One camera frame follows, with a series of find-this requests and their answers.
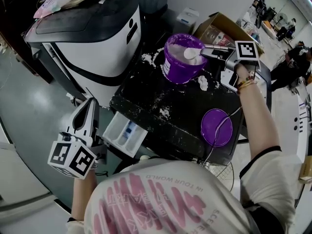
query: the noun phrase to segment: black lid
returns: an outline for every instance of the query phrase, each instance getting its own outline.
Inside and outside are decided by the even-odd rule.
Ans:
[[[87,0],[37,20],[27,42],[99,42],[117,34],[138,8],[137,0]]]

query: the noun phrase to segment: white cloth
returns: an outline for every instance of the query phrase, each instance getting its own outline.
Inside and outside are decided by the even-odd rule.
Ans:
[[[197,164],[145,160],[100,183],[88,203],[84,227],[69,222],[68,234],[259,233],[242,206],[250,200],[274,214],[286,232],[294,200],[281,155],[273,151],[253,163],[241,179],[241,203]]]

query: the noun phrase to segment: black table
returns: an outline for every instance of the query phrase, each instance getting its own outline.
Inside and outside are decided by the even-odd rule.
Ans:
[[[149,53],[163,47],[168,37],[162,37]],[[144,145],[157,154],[186,160],[205,159],[211,146],[200,133],[203,116],[213,108],[233,113],[241,106],[239,97],[216,81],[218,64],[214,61],[198,74],[206,77],[207,91],[200,89],[198,76],[186,84],[171,83],[162,74],[163,63],[163,52],[155,60],[156,68],[139,61],[113,96],[110,106],[149,132]],[[168,116],[161,113],[166,110]],[[210,162],[227,165],[231,161],[243,118],[242,110],[231,117],[232,137],[225,146],[215,148]]]

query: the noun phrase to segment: hand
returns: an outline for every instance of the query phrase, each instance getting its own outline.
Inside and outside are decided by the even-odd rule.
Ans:
[[[235,68],[236,68],[236,73],[238,75],[238,78],[240,80],[246,80],[246,78],[249,76],[249,72],[245,68],[245,66],[239,63]]]

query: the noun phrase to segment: purple bucket lid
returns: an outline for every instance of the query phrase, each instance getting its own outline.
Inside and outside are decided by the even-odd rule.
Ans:
[[[201,135],[210,145],[214,144],[216,128],[227,116],[221,109],[211,109],[205,114],[201,121]],[[220,127],[214,146],[221,147],[227,144],[232,137],[232,132],[232,121],[228,118]]]

